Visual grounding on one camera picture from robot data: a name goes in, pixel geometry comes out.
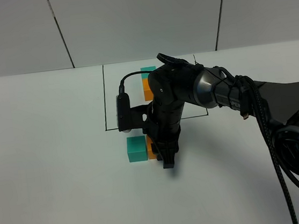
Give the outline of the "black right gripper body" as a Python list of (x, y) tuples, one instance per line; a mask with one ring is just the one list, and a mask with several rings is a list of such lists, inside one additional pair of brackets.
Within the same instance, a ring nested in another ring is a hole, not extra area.
[(149, 104), (147, 135), (152, 140), (151, 147), (154, 154), (179, 151), (178, 140), (184, 103), (184, 101), (176, 100), (166, 105), (159, 100), (153, 100)]

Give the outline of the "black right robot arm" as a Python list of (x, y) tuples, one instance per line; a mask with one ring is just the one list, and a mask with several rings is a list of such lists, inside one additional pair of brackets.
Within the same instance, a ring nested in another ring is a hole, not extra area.
[(161, 67), (149, 74), (153, 93), (147, 134), (165, 168), (174, 166), (183, 107), (229, 107), (255, 117), (270, 155), (291, 179), (299, 176), (299, 82), (273, 83), (233, 76), (223, 67), (207, 68), (159, 54)]

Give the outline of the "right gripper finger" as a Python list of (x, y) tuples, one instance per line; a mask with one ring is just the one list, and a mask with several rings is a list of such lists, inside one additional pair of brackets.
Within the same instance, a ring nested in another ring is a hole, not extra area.
[(164, 169), (172, 169), (175, 165), (175, 148), (166, 148), (161, 150), (161, 157), (163, 160), (163, 168)]
[(158, 160), (158, 161), (162, 161), (163, 159), (162, 159), (162, 156), (161, 156), (161, 153), (160, 153), (160, 149), (157, 147), (157, 145), (156, 144), (154, 144), (154, 143), (152, 143), (152, 153), (154, 154), (154, 155), (156, 155), (156, 159)]

